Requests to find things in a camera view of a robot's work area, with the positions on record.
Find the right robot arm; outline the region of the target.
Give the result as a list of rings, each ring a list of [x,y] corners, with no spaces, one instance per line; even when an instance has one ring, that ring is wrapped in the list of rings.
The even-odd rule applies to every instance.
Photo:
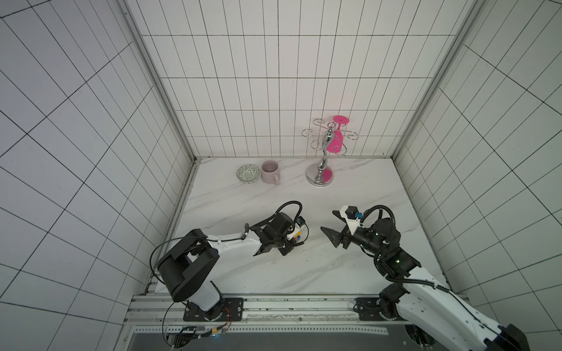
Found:
[[[345,224],[341,231],[321,229],[334,247],[357,245],[390,283],[379,293],[375,307],[383,319],[407,320],[448,350],[529,350],[519,328],[502,326],[477,311],[401,248],[390,208],[376,205],[360,212],[344,206],[332,213]]]

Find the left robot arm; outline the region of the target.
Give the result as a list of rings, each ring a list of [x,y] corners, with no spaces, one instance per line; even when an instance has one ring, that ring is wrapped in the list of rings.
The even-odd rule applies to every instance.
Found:
[[[301,202],[288,201],[266,219],[246,224],[238,234],[207,236],[194,229],[152,264],[152,272],[160,275],[174,302],[186,303],[189,312],[208,321],[216,320],[233,309],[213,279],[241,259],[272,250],[286,256],[303,245],[301,229],[307,224],[302,209]]]

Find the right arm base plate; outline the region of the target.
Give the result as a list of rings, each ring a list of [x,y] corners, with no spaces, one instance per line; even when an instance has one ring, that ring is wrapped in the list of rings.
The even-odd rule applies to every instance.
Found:
[[[353,307],[361,321],[394,321],[394,306],[384,298],[357,298]]]

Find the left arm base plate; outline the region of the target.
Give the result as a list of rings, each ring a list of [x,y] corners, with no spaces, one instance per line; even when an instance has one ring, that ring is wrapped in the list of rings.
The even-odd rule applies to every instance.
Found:
[[[184,322],[233,322],[241,321],[244,311],[243,298],[221,298],[209,311],[203,311],[192,301],[187,302]]]

